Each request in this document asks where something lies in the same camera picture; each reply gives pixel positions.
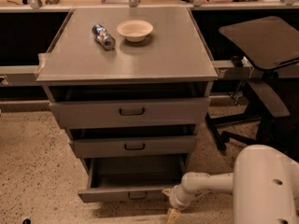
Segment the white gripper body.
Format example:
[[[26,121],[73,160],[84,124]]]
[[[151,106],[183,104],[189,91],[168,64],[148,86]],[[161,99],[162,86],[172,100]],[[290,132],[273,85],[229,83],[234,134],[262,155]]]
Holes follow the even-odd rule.
[[[198,189],[179,184],[170,189],[169,202],[173,208],[184,210],[197,198],[198,195]]]

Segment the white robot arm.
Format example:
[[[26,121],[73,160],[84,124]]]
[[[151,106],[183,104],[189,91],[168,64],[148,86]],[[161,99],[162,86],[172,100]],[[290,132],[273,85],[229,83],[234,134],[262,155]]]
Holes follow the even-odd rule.
[[[166,224],[208,193],[233,196],[233,224],[298,224],[299,163],[272,147],[248,146],[231,173],[188,172],[163,193],[170,203]]]

